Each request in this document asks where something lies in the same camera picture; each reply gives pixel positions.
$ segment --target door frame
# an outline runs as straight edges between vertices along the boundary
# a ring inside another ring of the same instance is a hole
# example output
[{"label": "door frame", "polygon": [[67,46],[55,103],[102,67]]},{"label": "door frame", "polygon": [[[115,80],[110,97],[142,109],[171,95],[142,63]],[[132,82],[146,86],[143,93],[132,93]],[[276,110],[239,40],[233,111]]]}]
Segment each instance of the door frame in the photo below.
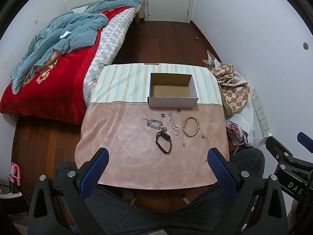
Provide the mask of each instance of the door frame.
[{"label": "door frame", "polygon": [[[190,0],[190,2],[189,2],[187,23],[190,23],[194,2],[195,2],[195,0]],[[148,7],[148,0],[145,0],[144,6],[145,6],[145,9],[144,9],[144,11],[145,11],[145,15],[144,15],[145,21],[149,21],[149,17],[148,17],[148,8],[149,8]]]}]

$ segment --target open box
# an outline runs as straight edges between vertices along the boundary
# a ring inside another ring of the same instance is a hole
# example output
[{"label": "open box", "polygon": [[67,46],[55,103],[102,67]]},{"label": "open box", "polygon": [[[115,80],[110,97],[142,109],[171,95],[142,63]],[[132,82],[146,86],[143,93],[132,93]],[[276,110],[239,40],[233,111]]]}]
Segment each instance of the open box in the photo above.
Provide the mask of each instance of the open box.
[{"label": "open box", "polygon": [[150,73],[148,80],[149,107],[192,108],[198,101],[190,74]]}]

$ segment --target bracelet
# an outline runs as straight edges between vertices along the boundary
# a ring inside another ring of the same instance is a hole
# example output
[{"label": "bracelet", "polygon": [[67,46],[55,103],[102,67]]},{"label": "bracelet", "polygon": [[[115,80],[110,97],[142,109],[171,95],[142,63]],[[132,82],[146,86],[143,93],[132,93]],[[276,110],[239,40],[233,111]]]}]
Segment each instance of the bracelet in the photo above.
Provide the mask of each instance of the bracelet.
[{"label": "bracelet", "polygon": [[[170,142],[170,149],[168,151],[166,151],[164,148],[162,148],[162,146],[157,142],[159,137],[162,136],[163,139],[167,140]],[[164,131],[160,131],[156,134],[156,144],[159,147],[159,149],[165,153],[166,155],[169,155],[171,150],[172,150],[172,141],[171,141],[171,137]]]},{"label": "bracelet", "polygon": [[[187,124],[187,121],[188,121],[189,119],[194,119],[194,120],[197,122],[197,129],[195,130],[194,133],[191,133],[191,134],[189,134],[189,133],[186,132],[186,124]],[[187,116],[187,117],[185,118],[185,120],[184,120],[184,123],[183,123],[183,132],[184,132],[184,134],[185,134],[187,137],[194,137],[194,136],[196,136],[196,135],[198,134],[199,130],[200,130],[200,122],[199,122],[198,118],[196,118],[195,116]]]}]

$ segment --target beaded bracelet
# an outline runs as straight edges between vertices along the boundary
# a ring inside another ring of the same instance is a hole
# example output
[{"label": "beaded bracelet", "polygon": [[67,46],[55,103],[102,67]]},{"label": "beaded bracelet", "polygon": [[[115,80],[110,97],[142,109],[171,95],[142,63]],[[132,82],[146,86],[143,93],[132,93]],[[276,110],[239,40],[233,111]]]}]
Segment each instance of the beaded bracelet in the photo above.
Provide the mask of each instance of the beaded bracelet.
[{"label": "beaded bracelet", "polygon": [[[196,131],[195,131],[194,133],[191,133],[191,134],[188,134],[188,133],[186,132],[186,124],[187,124],[187,121],[188,121],[189,119],[194,119],[194,120],[197,122],[197,129],[196,129]],[[184,134],[185,134],[187,137],[194,137],[194,136],[196,136],[196,135],[198,134],[199,130],[200,130],[200,122],[199,122],[199,120],[198,120],[195,116],[187,116],[187,117],[185,118],[185,120],[184,120],[184,123],[183,123],[183,132],[184,132]]]}]

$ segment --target pink plastic object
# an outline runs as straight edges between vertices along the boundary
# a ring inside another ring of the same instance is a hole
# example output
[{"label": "pink plastic object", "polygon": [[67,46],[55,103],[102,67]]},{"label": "pink plastic object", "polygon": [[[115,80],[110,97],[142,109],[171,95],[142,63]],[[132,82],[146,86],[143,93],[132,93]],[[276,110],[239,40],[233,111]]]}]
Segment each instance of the pink plastic object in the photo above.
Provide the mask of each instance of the pink plastic object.
[{"label": "pink plastic object", "polygon": [[16,179],[17,186],[21,185],[21,175],[19,172],[19,166],[16,163],[11,164],[11,174],[10,176],[8,176],[8,178],[11,183],[15,183],[15,179]]}]

